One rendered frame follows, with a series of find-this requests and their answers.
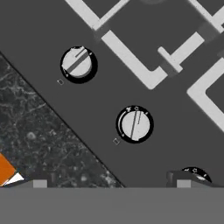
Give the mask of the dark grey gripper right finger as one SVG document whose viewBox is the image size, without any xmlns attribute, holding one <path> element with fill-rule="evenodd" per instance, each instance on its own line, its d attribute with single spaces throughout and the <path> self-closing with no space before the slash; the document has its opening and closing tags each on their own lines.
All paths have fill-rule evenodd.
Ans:
<svg viewBox="0 0 224 224">
<path fill-rule="evenodd" d="M 166 179 L 166 186 L 171 188 L 224 188 L 224 185 L 211 183 L 189 171 L 168 171 Z"/>
</svg>

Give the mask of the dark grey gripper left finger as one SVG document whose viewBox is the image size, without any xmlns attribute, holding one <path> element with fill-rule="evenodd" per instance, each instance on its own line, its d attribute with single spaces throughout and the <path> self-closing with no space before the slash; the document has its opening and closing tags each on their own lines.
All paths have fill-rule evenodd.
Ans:
<svg viewBox="0 0 224 224">
<path fill-rule="evenodd" d="M 13 187 L 50 188 L 54 187 L 56 176 L 53 172 L 33 173 L 24 180 L 13 184 Z"/>
</svg>

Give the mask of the white round stove knob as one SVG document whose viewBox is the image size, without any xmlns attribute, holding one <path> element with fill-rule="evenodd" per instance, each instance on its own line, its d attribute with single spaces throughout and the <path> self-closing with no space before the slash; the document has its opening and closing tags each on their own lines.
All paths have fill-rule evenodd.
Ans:
<svg viewBox="0 0 224 224">
<path fill-rule="evenodd" d="M 69 81 L 83 84 L 95 77 L 98 61 L 95 54 L 85 46 L 74 46 L 65 51 L 59 66 Z"/>
<path fill-rule="evenodd" d="M 154 120 L 146 108 L 140 105 L 129 105 L 117 115 L 115 128 L 123 141 L 141 144 L 153 133 Z"/>
<path fill-rule="evenodd" d="M 181 169 L 183 176 L 189 179 L 197 179 L 202 182 L 212 183 L 210 175 L 197 166 L 187 166 Z"/>
</svg>

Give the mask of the dark grey stove hob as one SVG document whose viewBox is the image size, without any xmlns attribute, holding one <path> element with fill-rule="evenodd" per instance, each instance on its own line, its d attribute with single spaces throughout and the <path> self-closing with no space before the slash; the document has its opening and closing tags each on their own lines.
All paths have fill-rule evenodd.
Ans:
<svg viewBox="0 0 224 224">
<path fill-rule="evenodd" d="M 214 36 L 156 88 L 146 88 L 65 0 L 0 0 L 0 152 L 25 176 L 53 172 L 56 186 L 162 187 L 168 171 L 190 165 L 224 185 L 224 132 L 186 90 L 217 60 Z M 97 58 L 83 84 L 60 70 L 66 50 Z M 147 109 L 154 130 L 143 143 L 116 131 L 119 112 Z"/>
</svg>

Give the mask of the orange and white object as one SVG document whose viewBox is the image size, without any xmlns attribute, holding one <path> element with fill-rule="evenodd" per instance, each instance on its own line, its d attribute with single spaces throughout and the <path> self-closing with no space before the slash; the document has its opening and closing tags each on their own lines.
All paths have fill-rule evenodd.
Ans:
<svg viewBox="0 0 224 224">
<path fill-rule="evenodd" d="M 0 153 L 0 187 L 24 180 L 7 158 Z"/>
</svg>

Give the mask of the pale grey hob grate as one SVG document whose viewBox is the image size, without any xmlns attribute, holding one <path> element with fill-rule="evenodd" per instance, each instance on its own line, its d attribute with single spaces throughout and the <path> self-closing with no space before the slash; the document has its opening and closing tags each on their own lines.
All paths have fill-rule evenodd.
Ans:
<svg viewBox="0 0 224 224">
<path fill-rule="evenodd" d="M 188 96 L 224 132 L 224 112 L 207 95 L 207 90 L 224 74 L 224 59 L 218 59 L 188 89 Z"/>
<path fill-rule="evenodd" d="M 208 40 L 224 34 L 224 0 L 65 0 L 97 38 L 148 88 L 171 74 Z"/>
</svg>

